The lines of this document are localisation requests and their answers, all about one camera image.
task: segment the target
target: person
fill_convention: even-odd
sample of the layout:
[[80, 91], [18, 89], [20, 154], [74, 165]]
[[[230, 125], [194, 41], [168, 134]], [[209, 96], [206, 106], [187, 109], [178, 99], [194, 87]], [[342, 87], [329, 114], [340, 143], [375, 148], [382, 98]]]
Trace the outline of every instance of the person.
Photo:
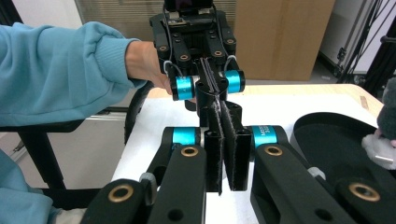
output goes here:
[[[153, 43], [125, 38], [102, 23], [77, 30], [0, 26], [0, 126], [85, 119], [147, 80], [171, 93]], [[67, 220], [51, 205], [0, 150], [0, 223]]]

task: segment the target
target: human hand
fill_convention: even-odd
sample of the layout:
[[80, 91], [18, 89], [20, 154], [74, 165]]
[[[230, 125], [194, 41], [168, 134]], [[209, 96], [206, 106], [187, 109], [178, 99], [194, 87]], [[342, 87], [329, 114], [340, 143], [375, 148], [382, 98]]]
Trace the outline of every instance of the human hand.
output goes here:
[[172, 94], [169, 78], [161, 73], [157, 50], [152, 42], [131, 42], [125, 52], [125, 66], [129, 78], [149, 80], [155, 87]]

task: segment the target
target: sweatshirt cuff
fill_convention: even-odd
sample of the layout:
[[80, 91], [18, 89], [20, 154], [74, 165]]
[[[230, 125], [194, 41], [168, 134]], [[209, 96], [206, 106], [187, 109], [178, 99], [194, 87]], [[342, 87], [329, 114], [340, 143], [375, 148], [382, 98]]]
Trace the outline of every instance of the sweatshirt cuff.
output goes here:
[[132, 41], [139, 40], [105, 35], [97, 44], [95, 58], [105, 79], [129, 88], [140, 88], [146, 80], [128, 79], [126, 74], [125, 50]]

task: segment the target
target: person's arm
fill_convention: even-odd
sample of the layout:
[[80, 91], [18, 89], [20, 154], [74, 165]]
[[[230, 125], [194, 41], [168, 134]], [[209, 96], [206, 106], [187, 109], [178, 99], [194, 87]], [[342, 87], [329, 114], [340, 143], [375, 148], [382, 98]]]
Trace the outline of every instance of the person's arm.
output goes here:
[[98, 22], [0, 26], [0, 126], [85, 119], [145, 80], [169, 90], [152, 53], [157, 60], [152, 43]]

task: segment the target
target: table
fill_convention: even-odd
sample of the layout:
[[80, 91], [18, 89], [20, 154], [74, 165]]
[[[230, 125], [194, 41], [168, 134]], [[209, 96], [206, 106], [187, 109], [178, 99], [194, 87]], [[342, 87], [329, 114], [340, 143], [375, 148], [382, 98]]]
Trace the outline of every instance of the table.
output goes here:
[[[373, 96], [351, 84], [246, 86], [244, 92], [230, 94], [229, 101], [243, 107], [244, 125], [280, 125], [288, 137], [295, 120], [308, 113], [341, 113], [376, 126], [382, 108]], [[137, 118], [113, 180], [138, 180], [146, 172], [166, 126], [198, 126], [198, 118], [183, 102], [173, 102], [165, 91], [154, 89]], [[206, 194], [206, 223], [258, 223], [249, 200], [253, 166], [249, 167], [247, 191], [231, 192], [223, 179], [220, 197]]]

